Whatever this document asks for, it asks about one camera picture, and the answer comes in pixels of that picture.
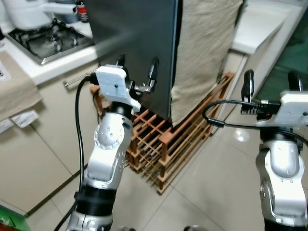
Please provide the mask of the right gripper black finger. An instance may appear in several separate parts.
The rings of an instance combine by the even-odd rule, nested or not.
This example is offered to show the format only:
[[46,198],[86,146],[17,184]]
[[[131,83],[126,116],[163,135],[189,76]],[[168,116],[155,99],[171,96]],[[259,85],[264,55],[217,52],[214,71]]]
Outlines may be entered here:
[[302,81],[299,72],[290,71],[288,73],[288,83],[290,91],[302,91]]
[[252,102],[255,93],[254,71],[248,70],[244,73],[244,83],[241,90],[242,101]]

